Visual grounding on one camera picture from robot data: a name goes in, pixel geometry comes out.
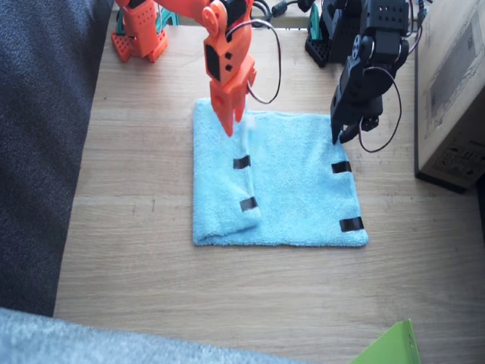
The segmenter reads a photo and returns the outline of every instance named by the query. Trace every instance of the wooden table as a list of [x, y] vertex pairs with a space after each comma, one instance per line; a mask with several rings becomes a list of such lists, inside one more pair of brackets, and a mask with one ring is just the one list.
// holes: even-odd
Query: wooden table
[[[111, 20], [110, 30], [114, 29]], [[169, 27], [156, 64], [121, 64], [108, 39], [61, 270], [55, 316], [293, 359], [345, 363], [395, 322], [414, 322], [423, 362], [485, 356], [485, 249], [475, 193], [415, 180], [414, 59], [397, 77], [402, 124], [376, 155], [346, 144], [371, 242], [364, 249], [192, 244], [192, 110], [208, 96], [198, 27]], [[328, 113], [340, 66], [278, 31], [280, 96], [261, 110]], [[255, 31], [255, 90], [276, 87], [273, 35]], [[398, 111], [384, 96], [378, 146]]]

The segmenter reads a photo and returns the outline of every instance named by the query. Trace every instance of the light blue towel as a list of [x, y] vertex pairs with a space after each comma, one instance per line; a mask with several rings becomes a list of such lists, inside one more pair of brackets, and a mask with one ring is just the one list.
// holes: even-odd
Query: light blue towel
[[333, 171], [346, 161], [328, 116], [247, 111], [228, 138], [197, 101], [194, 244], [364, 246], [352, 172]]

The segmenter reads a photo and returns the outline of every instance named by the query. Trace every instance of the gray fabric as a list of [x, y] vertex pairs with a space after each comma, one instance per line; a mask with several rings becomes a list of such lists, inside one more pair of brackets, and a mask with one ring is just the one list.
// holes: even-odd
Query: gray fabric
[[8, 309], [0, 309], [0, 356], [2, 364], [297, 363], [145, 334], [96, 330]]
[[0, 5], [0, 306], [53, 313], [112, 3]]

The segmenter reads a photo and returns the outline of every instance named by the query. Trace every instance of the black tape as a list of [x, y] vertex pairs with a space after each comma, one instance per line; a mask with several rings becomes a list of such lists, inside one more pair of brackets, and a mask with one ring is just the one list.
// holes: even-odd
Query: black tape
[[251, 165], [251, 159], [249, 155], [241, 159], [234, 159], [234, 169], [244, 169]]
[[335, 163], [332, 165], [333, 173], [343, 173], [343, 172], [352, 172], [350, 168], [350, 163], [348, 161]]
[[241, 210], [250, 210], [258, 207], [258, 203], [256, 202], [256, 199], [254, 197], [251, 197], [250, 199], [244, 199], [239, 203], [241, 205]]
[[340, 220], [340, 229], [343, 233], [349, 231], [358, 231], [364, 228], [364, 223], [362, 223], [362, 218], [359, 216], [358, 218], [346, 218], [344, 220]]

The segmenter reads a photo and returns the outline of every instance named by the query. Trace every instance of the cardboard box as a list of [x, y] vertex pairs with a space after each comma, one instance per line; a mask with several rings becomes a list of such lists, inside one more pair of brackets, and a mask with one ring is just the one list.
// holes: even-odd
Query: cardboard box
[[440, 0], [416, 54], [415, 174], [465, 192], [485, 173], [485, 0]]

